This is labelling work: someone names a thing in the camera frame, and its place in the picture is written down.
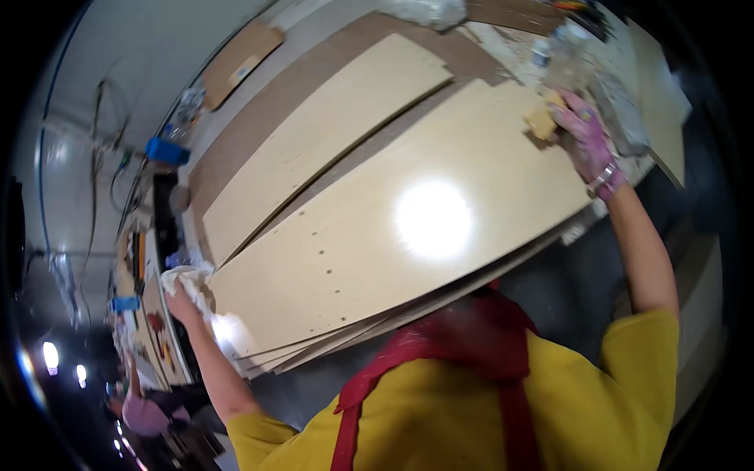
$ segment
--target blue box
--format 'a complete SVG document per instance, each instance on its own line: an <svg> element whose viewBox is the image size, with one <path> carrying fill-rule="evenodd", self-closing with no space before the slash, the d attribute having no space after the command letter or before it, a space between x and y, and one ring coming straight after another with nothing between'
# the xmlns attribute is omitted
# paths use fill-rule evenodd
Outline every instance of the blue box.
<svg viewBox="0 0 754 471"><path fill-rule="evenodd" d="M159 137L153 137L146 143L146 156L151 161L168 165L186 165L191 151Z"/></svg>

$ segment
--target woman's hand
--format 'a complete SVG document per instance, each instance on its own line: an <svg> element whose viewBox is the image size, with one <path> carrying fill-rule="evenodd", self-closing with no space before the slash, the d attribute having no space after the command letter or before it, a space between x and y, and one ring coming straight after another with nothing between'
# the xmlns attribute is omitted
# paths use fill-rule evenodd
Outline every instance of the woman's hand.
<svg viewBox="0 0 754 471"><path fill-rule="evenodd" d="M165 303L170 313L181 321L186 328L202 322L201 312L189 298L189 294L183 288L180 280L176 280L175 296L171 296L168 292L165 293Z"/></svg>
<svg viewBox="0 0 754 471"><path fill-rule="evenodd" d="M597 113L579 95L558 90L570 109L548 103L553 120L567 130L578 143L578 151L570 153L574 167L587 184L594 186L597 196L607 201L626 181L615 158L608 150Z"/></svg>

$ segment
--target plastic bottle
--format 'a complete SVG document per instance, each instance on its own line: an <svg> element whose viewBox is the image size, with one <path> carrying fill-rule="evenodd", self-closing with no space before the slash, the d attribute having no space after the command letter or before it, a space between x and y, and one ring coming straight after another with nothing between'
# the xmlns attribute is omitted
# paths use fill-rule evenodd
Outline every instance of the plastic bottle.
<svg viewBox="0 0 754 471"><path fill-rule="evenodd" d="M580 26L558 27L550 36L550 64L542 84L578 90L584 85L584 46L589 35Z"/></svg>
<svg viewBox="0 0 754 471"><path fill-rule="evenodd" d="M174 120L165 124L165 131L162 133L162 138L185 148L186 144L189 142L190 131L191 124Z"/></svg>

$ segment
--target beige panel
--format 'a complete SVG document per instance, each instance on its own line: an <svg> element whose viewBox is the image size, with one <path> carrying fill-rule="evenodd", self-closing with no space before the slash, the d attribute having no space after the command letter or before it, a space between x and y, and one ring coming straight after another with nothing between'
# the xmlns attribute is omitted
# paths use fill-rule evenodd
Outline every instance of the beige panel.
<svg viewBox="0 0 754 471"><path fill-rule="evenodd" d="M683 187L685 162L678 85L670 74L660 43L629 20L636 54L639 110L649 133L651 156L675 186Z"/></svg>
<svg viewBox="0 0 754 471"><path fill-rule="evenodd" d="M319 87L262 143L204 215L217 265L314 177L393 116L447 83L445 62L401 35L372 46Z"/></svg>
<svg viewBox="0 0 754 471"><path fill-rule="evenodd" d="M252 332L246 354L413 300L585 207L568 155L524 135L540 100L471 82L221 268L210 289Z"/></svg>
<svg viewBox="0 0 754 471"><path fill-rule="evenodd" d="M341 331L333 335L328 335L324 340L319 341L311 347L308 347L306 350L303 350L302 352L297 353L289 359L286 359L285 362L281 363L278 367L275 368L275 373L280 374L287 372L319 356L330 353L337 347L340 347L346 342L352 341L356 337L359 337L360 335L363 335L366 332L377 328L387 321L388 317L385 315L372 316L368 319L355 323L353 325L355 329L349 329L347 331Z"/></svg>

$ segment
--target cardboard piece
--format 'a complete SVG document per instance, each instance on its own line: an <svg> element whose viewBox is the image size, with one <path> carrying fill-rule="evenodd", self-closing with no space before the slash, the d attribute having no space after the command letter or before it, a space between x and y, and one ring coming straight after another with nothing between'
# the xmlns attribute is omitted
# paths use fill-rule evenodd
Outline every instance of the cardboard piece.
<svg viewBox="0 0 754 471"><path fill-rule="evenodd" d="M566 21L568 12L536 0L470 0L469 21L490 23L547 36Z"/></svg>
<svg viewBox="0 0 754 471"><path fill-rule="evenodd" d="M204 106L217 109L265 57L283 42L283 32L251 20L201 73Z"/></svg>

